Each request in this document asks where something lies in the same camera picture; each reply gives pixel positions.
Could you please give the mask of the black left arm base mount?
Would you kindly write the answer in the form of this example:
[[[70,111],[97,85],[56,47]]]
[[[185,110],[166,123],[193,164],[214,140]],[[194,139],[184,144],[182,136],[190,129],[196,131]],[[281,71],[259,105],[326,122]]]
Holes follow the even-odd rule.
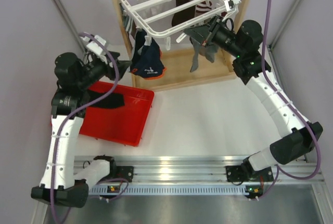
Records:
[[[120,181],[120,179],[125,179],[128,182],[132,182],[134,176],[134,167],[133,166],[118,166],[110,169],[110,172],[105,176],[98,179],[96,184],[111,182],[111,179],[114,181]]]

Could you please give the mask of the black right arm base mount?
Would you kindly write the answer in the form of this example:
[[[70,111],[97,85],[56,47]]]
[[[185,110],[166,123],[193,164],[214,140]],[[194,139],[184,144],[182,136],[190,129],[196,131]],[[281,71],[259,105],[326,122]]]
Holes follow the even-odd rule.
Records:
[[[242,165],[226,166],[227,181],[239,186],[244,182],[273,182],[274,176],[272,169],[265,168],[260,171],[247,169]]]

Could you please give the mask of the black sock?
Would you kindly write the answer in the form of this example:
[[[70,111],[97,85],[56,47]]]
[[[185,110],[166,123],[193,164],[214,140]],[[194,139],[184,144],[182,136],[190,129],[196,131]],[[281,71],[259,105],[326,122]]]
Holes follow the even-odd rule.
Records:
[[[89,102],[95,101],[104,95],[104,93],[99,93],[93,90],[88,90]],[[125,106],[124,96],[119,93],[111,93],[106,98],[91,105],[93,108],[101,109],[116,109]]]

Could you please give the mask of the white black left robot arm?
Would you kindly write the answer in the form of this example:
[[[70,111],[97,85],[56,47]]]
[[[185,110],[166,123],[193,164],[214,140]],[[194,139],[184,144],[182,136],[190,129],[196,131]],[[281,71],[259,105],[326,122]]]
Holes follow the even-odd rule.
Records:
[[[99,96],[88,89],[104,76],[113,81],[118,78],[118,52],[87,54],[87,63],[72,52],[63,53],[55,60],[57,90],[52,98],[49,154],[43,177],[31,190],[31,198],[45,204],[82,208],[94,185],[103,180],[112,181],[118,174],[115,159],[107,155],[94,157],[88,167],[74,173],[74,149],[86,109],[95,104],[105,106],[116,86]]]

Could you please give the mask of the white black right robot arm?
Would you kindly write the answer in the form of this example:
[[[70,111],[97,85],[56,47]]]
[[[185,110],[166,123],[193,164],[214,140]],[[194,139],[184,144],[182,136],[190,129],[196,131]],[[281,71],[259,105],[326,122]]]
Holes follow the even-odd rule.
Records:
[[[235,74],[257,96],[276,125],[280,139],[242,162],[246,179],[256,180],[262,170],[286,165],[316,148],[323,128],[319,122],[312,123],[304,117],[279,86],[259,51],[263,34],[258,22],[246,20],[234,32],[225,20],[215,16],[206,24],[185,29],[184,33],[203,47],[216,45],[234,56]]]

